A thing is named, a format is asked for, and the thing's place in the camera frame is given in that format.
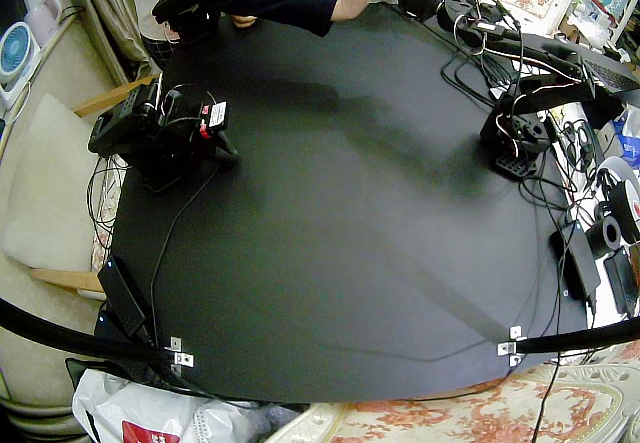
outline metal clip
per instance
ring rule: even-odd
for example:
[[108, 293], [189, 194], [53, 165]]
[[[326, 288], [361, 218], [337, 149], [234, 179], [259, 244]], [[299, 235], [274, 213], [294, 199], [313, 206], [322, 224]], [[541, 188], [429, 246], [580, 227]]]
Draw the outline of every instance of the metal clip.
[[180, 368], [182, 366], [188, 366], [189, 368], [193, 368], [194, 357], [188, 353], [182, 352], [182, 338], [178, 338], [176, 336], [171, 337], [171, 346], [165, 348], [169, 351], [173, 351], [173, 365], [171, 365], [171, 369], [174, 373], [180, 376]]
[[516, 343], [525, 340], [527, 337], [522, 336], [521, 326], [512, 326], [509, 328], [509, 338], [511, 341], [505, 341], [498, 344], [498, 356], [509, 356], [509, 366], [511, 368], [518, 366], [522, 361], [522, 354], [518, 353]]
[[174, 353], [173, 354], [173, 364], [180, 366], [188, 366], [189, 368], [193, 368], [193, 355], [188, 353]]

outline black tabletop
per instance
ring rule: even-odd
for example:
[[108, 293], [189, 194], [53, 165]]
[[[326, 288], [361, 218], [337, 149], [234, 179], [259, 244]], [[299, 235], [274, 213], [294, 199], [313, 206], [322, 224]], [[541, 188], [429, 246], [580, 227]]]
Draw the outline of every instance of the black tabletop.
[[[491, 170], [488, 110], [441, 80], [449, 57], [378, 5], [325, 38], [223, 22], [175, 55], [166, 80], [227, 101], [243, 157], [178, 220], [156, 281], [161, 344], [180, 337], [195, 357], [185, 378], [271, 401], [425, 395], [504, 376], [509, 328], [544, 330], [553, 224]], [[171, 221], [209, 170], [163, 196], [127, 175], [112, 249], [147, 305]], [[585, 324], [563, 297], [561, 331]]]

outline red label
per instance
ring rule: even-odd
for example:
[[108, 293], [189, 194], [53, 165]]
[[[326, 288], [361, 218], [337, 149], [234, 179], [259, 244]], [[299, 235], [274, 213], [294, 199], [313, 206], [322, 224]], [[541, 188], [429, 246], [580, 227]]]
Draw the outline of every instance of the red label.
[[209, 133], [207, 133], [207, 125], [205, 125], [204, 123], [200, 124], [200, 134], [205, 140], [208, 140], [209, 138], [211, 138], [209, 136]]
[[128, 421], [122, 421], [124, 443], [180, 443], [180, 437], [160, 431], [145, 430]]

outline beige cushion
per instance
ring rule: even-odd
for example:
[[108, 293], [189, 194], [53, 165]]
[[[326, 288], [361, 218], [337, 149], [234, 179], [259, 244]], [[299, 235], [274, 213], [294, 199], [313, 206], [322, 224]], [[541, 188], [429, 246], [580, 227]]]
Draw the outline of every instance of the beige cushion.
[[2, 250], [32, 268], [88, 271], [94, 230], [86, 190], [97, 161], [87, 149], [91, 125], [49, 94], [31, 122], [18, 124], [30, 127], [1, 223]]

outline spool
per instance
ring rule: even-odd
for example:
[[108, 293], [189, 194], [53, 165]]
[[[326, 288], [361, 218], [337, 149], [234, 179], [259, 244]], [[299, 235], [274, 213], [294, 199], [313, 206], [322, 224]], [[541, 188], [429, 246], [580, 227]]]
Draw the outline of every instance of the spool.
[[596, 221], [586, 232], [591, 253], [595, 259], [602, 258], [620, 248], [620, 225], [613, 216]]
[[630, 245], [640, 241], [640, 197], [631, 182], [621, 181], [611, 190], [609, 208], [624, 241]]

